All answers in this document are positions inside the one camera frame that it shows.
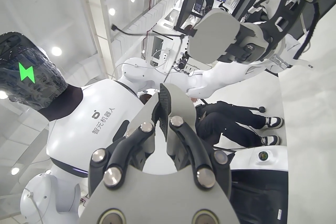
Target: black pants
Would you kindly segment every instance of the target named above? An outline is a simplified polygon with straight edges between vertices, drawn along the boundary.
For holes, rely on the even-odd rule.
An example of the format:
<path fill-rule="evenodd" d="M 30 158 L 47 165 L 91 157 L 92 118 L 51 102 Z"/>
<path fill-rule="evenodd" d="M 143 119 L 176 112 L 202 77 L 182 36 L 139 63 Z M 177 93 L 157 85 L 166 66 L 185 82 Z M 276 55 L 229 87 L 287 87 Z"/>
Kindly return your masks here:
<path fill-rule="evenodd" d="M 247 108 L 234 106 L 222 101 L 196 107 L 196 132 L 211 145 L 219 142 L 221 134 L 244 147 L 261 146 L 260 137 L 237 123 L 261 129 L 266 122 L 264 116 L 253 114 Z M 199 118 L 206 112 L 203 120 Z"/>

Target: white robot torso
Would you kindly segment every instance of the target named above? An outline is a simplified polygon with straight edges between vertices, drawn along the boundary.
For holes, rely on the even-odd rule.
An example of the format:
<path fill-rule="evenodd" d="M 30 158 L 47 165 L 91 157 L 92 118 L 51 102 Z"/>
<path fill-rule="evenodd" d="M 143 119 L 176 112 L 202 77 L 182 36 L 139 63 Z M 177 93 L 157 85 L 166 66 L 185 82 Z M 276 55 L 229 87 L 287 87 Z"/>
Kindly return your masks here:
<path fill-rule="evenodd" d="M 47 154 L 74 170 L 88 171 L 92 153 L 112 144 L 121 124 L 131 121 L 143 106 L 135 94 L 114 80 L 83 87 L 78 107 L 50 122 Z"/>

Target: ceiling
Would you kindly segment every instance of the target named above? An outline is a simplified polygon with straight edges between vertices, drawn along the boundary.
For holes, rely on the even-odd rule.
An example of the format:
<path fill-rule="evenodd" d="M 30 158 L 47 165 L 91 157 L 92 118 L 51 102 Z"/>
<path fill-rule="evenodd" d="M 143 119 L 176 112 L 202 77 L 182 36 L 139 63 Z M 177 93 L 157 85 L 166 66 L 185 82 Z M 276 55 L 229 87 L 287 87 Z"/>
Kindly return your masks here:
<path fill-rule="evenodd" d="M 23 33 L 46 51 L 68 83 L 84 86 L 118 77 L 117 63 L 141 56 L 145 36 L 114 33 L 112 23 L 128 32 L 146 33 L 177 1 L 0 0 L 0 34 Z M 52 54 L 55 46 L 61 48 L 60 56 Z M 0 100 L 0 223 L 15 215 L 14 223 L 24 223 L 19 215 L 22 190 L 51 166 L 45 152 L 47 135 L 48 122 L 35 110 Z M 13 167 L 20 168 L 15 176 L 10 174 Z"/>

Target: plastic wrap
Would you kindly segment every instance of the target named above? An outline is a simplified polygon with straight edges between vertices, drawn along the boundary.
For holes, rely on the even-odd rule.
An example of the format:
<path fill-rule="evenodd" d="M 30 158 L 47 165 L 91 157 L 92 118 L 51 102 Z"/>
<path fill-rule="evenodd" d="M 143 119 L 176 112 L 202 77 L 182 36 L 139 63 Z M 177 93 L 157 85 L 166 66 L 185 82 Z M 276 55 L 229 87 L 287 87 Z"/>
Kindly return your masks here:
<path fill-rule="evenodd" d="M 0 35 L 0 90 L 12 102 L 46 108 L 68 84 L 55 65 L 18 32 Z"/>

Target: metal screw head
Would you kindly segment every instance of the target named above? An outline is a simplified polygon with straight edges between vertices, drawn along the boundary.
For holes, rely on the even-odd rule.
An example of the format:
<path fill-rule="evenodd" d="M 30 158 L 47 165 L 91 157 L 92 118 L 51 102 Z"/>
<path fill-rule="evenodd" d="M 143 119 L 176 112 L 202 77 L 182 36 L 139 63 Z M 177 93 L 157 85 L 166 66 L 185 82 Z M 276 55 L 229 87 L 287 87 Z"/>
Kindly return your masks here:
<path fill-rule="evenodd" d="M 192 224 L 218 224 L 218 220 L 213 212 L 208 210 L 198 211 L 192 220 Z"/>
<path fill-rule="evenodd" d="M 134 133 L 134 130 L 129 129 L 125 134 L 126 138 L 129 138 L 133 133 Z"/>
<path fill-rule="evenodd" d="M 211 188 L 215 185 L 215 174 L 208 168 L 201 168 L 197 171 L 197 180 L 202 187 Z"/>
<path fill-rule="evenodd" d="M 110 167 L 103 176 L 104 185 L 107 187 L 116 186 L 121 180 L 121 171 L 117 167 Z"/>
<path fill-rule="evenodd" d="M 105 156 L 106 156 L 105 150 L 104 149 L 98 149 L 98 150 L 93 152 L 92 161 L 94 161 L 95 163 L 99 163 L 105 158 Z"/>
<path fill-rule="evenodd" d="M 218 162 L 219 164 L 226 164 L 228 162 L 228 156 L 223 151 L 215 151 L 214 157 L 216 162 Z"/>
<path fill-rule="evenodd" d="M 150 131 L 152 131 L 153 129 L 153 125 L 149 122 L 144 122 L 141 124 L 140 129 L 144 132 L 144 133 L 149 133 Z"/>
<path fill-rule="evenodd" d="M 125 217 L 122 214 L 121 211 L 116 209 L 111 209 L 105 212 L 100 221 L 99 224 L 125 224 Z"/>
<path fill-rule="evenodd" d="M 184 123 L 183 118 L 181 116 L 173 116 L 170 122 L 175 127 L 181 127 L 182 124 Z"/>

